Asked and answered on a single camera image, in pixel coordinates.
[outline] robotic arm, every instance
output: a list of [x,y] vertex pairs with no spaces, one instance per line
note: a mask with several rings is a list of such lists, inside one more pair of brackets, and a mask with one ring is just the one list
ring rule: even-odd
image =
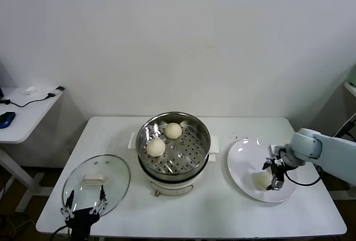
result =
[[263,169],[271,167],[273,174],[267,190],[279,190],[283,186],[284,175],[288,177],[287,171],[303,166],[306,161],[356,185],[356,143],[329,137],[317,131],[300,129],[294,133],[290,144],[274,147],[271,157],[267,158]]

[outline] white wall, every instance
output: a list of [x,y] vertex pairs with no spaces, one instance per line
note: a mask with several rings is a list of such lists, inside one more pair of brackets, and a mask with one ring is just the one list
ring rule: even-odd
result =
[[93,115],[286,116],[299,128],[343,81],[355,43],[354,0],[0,0],[8,83],[67,88],[58,119],[15,156],[63,165]]

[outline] floor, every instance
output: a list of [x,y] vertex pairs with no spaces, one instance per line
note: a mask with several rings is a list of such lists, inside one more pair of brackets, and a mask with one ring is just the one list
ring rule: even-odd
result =
[[[0,167],[0,171],[2,172],[5,181],[7,181],[10,177],[9,173],[7,173],[4,169]],[[35,171],[28,171],[31,176],[35,175]],[[42,186],[54,186],[56,184],[57,179],[60,176],[60,171],[49,171],[46,172],[44,178],[41,181]],[[347,184],[331,175],[324,175],[323,182],[325,183],[328,190],[345,190],[347,189]],[[0,202],[0,214],[4,214],[7,218],[10,218],[13,221],[15,227],[20,226],[24,223],[27,218],[24,216],[17,216],[14,212],[18,202],[20,201],[22,195],[26,191],[26,188],[18,181],[15,181],[11,187],[8,189],[4,198]],[[29,203],[27,209],[25,210],[25,215],[28,216],[29,219],[34,222],[37,221],[43,207],[45,206],[47,201],[47,197],[45,196],[35,196],[32,198]],[[341,237],[323,237],[323,238],[314,238],[312,240],[315,241],[354,241],[356,240],[356,200],[348,200],[348,201],[336,201],[336,206],[338,207],[346,225],[348,228],[348,232],[346,235]],[[9,238],[2,237],[3,235],[8,235],[12,231],[13,227],[10,223],[7,223],[4,228],[0,229],[0,241],[3,240],[11,240]],[[16,229],[16,233],[21,233],[18,237],[15,238],[16,241],[25,241],[25,240],[36,240],[36,241],[44,241],[49,240],[50,236],[46,234],[41,234],[36,231],[35,226],[32,222],[26,224],[26,228],[19,227]],[[54,240],[66,240],[63,237],[55,237]],[[124,241],[124,239],[120,238],[106,238],[105,241]],[[90,241],[98,241],[98,238],[91,238]]]

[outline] steamed bun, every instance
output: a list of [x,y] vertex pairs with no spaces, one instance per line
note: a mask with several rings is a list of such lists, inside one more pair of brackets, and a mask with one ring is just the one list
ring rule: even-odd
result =
[[267,171],[261,171],[260,173],[255,173],[253,175],[255,185],[261,190],[266,190],[267,187],[271,185],[272,178],[272,174]]
[[161,139],[155,138],[149,141],[146,150],[150,156],[153,157],[161,156],[166,150],[166,144]]
[[169,123],[165,129],[165,135],[169,139],[177,139],[182,135],[182,128],[177,123]]

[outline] table leg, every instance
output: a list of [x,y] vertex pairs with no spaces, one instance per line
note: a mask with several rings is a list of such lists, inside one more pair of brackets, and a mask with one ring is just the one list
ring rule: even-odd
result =
[[356,186],[351,187],[349,190],[329,191],[329,194],[333,200],[355,200]]
[[[35,182],[39,183],[44,175],[44,173],[37,173],[34,176]],[[18,203],[15,211],[20,213],[24,212],[29,201],[31,200],[31,197],[33,197],[34,195],[50,196],[52,190],[53,187],[39,187],[38,190],[36,190],[35,192],[32,192],[31,190],[27,189],[24,195],[22,196],[20,202]]]
[[0,149],[0,164],[13,176],[10,178],[11,183],[13,179],[16,178],[24,186],[26,186],[27,191],[23,195],[22,199],[16,207],[16,212],[24,212],[27,204],[34,195],[49,196],[52,192],[52,187],[41,187],[39,182],[44,176],[44,173],[37,173],[34,179],[28,175],[12,158],[9,157],[3,150]]
[[39,189],[39,184],[2,149],[0,149],[0,164],[27,188],[33,191]]
[[12,183],[14,181],[15,181],[15,177],[14,176],[11,176],[10,179],[8,179],[8,181],[6,182],[6,186],[5,186],[5,192],[3,193],[4,188],[2,188],[1,191],[0,191],[0,198],[2,197],[2,194],[6,193],[6,191],[10,188],[10,186],[12,185]]

